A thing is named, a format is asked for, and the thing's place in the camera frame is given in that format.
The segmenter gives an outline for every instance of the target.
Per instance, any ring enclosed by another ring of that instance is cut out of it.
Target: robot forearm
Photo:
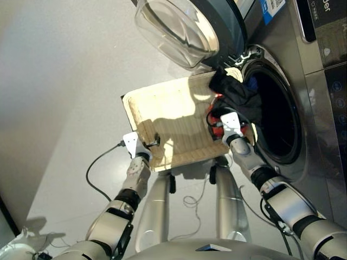
[[[332,259],[334,256],[347,259],[347,230],[319,218],[310,201],[255,154],[253,147],[241,138],[236,113],[221,116],[221,120],[224,144],[230,147],[234,161],[259,190],[270,217],[284,223],[299,237],[311,259]]]
[[[134,149],[130,150],[133,159],[122,189],[91,225],[86,240],[71,246],[54,260],[122,258],[133,229],[131,222],[134,213],[147,193],[147,181],[151,174],[149,169],[151,153],[138,140],[137,134],[133,132],[125,135],[124,141],[128,144],[128,150],[129,147]]]

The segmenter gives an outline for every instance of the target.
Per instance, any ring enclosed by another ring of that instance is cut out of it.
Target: red object
[[[222,94],[216,94],[216,97],[213,99],[212,103],[210,104],[210,106],[207,109],[207,113],[209,113],[212,110],[213,105],[216,102],[216,100],[218,100],[218,98],[220,98],[222,96],[223,96]],[[209,123],[211,125],[214,125],[214,124],[216,124],[218,122],[221,122],[220,118],[215,118],[211,114],[209,114],[207,120],[209,121]],[[208,127],[209,127],[209,132],[210,132],[213,140],[217,140],[217,139],[222,139],[223,138],[224,130],[223,130],[222,126],[218,126],[218,127],[208,126]],[[243,127],[241,127],[242,134],[245,135],[247,129],[248,129],[247,125],[244,125]]]

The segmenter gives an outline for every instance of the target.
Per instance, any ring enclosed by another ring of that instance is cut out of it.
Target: black cloth
[[[247,83],[242,84],[234,77],[227,76],[224,69],[218,69],[211,79],[209,88],[223,95],[214,104],[213,110],[217,107],[229,106],[243,114],[249,121],[260,124],[262,103],[257,87],[249,88]]]

